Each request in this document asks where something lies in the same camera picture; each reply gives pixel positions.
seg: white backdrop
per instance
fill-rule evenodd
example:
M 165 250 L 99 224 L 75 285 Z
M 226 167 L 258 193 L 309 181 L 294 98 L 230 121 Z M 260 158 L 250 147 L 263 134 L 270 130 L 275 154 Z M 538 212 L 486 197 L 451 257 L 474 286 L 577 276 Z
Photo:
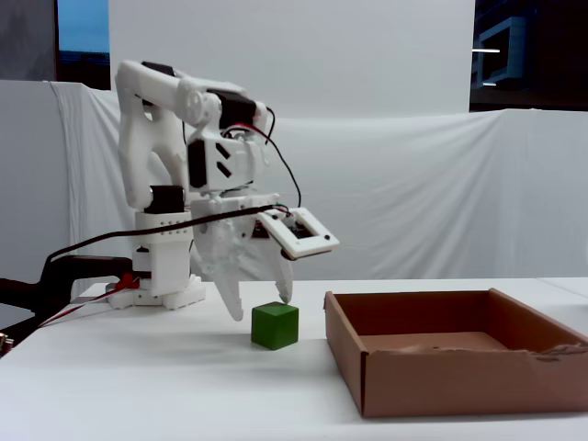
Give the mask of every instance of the white backdrop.
M 56 85 L 77 201 L 72 240 L 133 227 L 111 92 Z M 303 206 L 341 240 L 294 264 L 297 279 L 572 277 L 588 274 L 588 114 L 505 110 L 439 117 L 279 119 L 276 141 Z M 288 174 L 256 181 L 294 204 Z M 76 173 L 81 168 L 83 173 Z M 154 183 L 164 182 L 152 163 Z M 130 255 L 130 242 L 89 254 Z M 268 279 L 251 252 L 243 278 Z
M 110 0 L 110 65 L 231 81 L 282 117 L 467 112 L 474 3 Z

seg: white curtain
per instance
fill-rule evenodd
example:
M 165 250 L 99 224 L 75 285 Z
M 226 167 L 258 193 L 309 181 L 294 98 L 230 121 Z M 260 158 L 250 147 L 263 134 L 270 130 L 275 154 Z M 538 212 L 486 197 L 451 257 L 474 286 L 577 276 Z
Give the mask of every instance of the white curtain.
M 53 85 L 70 177 L 70 240 L 132 229 L 117 153 L 116 95 Z M 274 136 L 302 205 L 341 241 L 297 279 L 585 276 L 588 115 L 505 110 L 390 119 L 280 119 Z M 277 156 L 256 181 L 296 202 Z M 153 160 L 154 183 L 166 182 Z M 115 239 L 84 253 L 130 255 Z M 243 279 L 267 279 L 243 258 Z

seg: black power cord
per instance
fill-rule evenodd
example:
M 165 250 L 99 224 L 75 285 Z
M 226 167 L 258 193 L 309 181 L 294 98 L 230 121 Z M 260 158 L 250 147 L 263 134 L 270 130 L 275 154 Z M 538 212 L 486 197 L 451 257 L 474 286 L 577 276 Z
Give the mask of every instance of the black power cord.
M 274 110 L 272 110 L 270 107 L 267 107 L 267 111 L 272 114 L 272 125 L 269 126 L 269 132 L 267 133 L 267 138 L 271 138 L 272 133 L 274 132 L 274 127 L 276 126 L 276 114 L 274 113 Z
M 253 207 L 250 209 L 237 209 L 236 211 L 228 211 L 226 213 L 211 214 L 211 215 L 205 216 L 203 218 L 187 220 L 186 222 L 175 223 L 172 225 L 165 225 L 163 227 L 147 228 L 145 230 L 127 230 L 124 232 L 107 232 L 106 234 L 101 234 L 99 236 L 93 237 L 92 239 L 88 239 L 86 241 L 76 243 L 71 246 L 67 246 L 65 248 L 62 248 L 61 250 L 56 251 L 55 253 L 49 254 L 49 256 L 47 257 L 47 261 L 45 262 L 45 266 L 48 265 L 51 262 L 51 260 L 53 260 L 58 255 L 70 253 L 71 251 L 77 250 L 77 249 L 82 248 L 83 246 L 87 246 L 91 243 L 105 241 L 106 239 L 110 239 L 113 237 L 143 236 L 145 234 L 157 234 L 160 232 L 172 232 L 174 230 L 181 230 L 183 228 L 193 227 L 194 225 L 200 225 L 202 223 L 221 221 L 223 219 L 230 219 L 230 218 L 238 218 L 241 216 L 250 216 L 252 214 L 261 213 L 262 211 L 268 211 L 269 209 L 272 209 L 272 208 L 274 208 L 273 205 L 264 205 L 263 207 Z
M 239 122 L 237 124 L 233 124 L 232 126 L 230 126 L 226 131 L 224 131 L 222 133 L 222 136 L 228 137 L 228 135 L 234 130 L 254 131 L 255 133 L 263 136 L 266 139 L 266 142 L 270 142 L 274 146 L 274 148 L 276 149 L 277 155 L 279 156 L 279 159 L 282 160 L 282 164 L 284 164 L 286 166 L 286 169 L 288 170 L 288 173 L 290 174 L 290 177 L 292 178 L 292 182 L 294 183 L 294 187 L 296 187 L 296 191 L 298 193 L 298 207 L 300 207 L 302 205 L 302 193 L 300 193 L 300 187 L 298 187 L 298 182 L 296 182 L 296 178 L 294 177 L 294 174 L 292 173 L 292 169 L 290 168 L 290 166 L 288 165 L 288 163 L 284 159 L 284 156 L 282 156 L 282 153 L 278 149 L 276 143 L 269 137 L 269 135 L 266 135 L 257 127 L 249 125 L 249 124 L 244 124 L 242 122 Z

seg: box side wall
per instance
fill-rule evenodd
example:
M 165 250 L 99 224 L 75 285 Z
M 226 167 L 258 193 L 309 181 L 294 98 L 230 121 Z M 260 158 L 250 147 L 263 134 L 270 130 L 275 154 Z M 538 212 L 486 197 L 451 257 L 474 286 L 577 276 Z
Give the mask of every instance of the box side wall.
M 364 416 L 588 410 L 588 354 L 376 352 L 366 358 Z
M 512 350 L 547 351 L 558 345 L 588 345 L 588 340 L 547 315 L 491 289 L 486 333 Z
M 481 332 L 488 291 L 336 294 L 358 335 Z
M 353 335 L 353 327 L 330 292 L 325 298 L 324 309 L 327 342 L 357 409 L 362 412 L 365 348 L 357 335 Z

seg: cardboard box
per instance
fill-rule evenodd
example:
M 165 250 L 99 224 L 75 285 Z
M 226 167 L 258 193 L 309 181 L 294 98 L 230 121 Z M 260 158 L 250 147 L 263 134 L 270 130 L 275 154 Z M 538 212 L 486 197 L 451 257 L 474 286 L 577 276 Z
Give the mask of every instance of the cardboard box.
M 588 411 L 588 339 L 496 289 L 328 292 L 325 313 L 366 417 Z

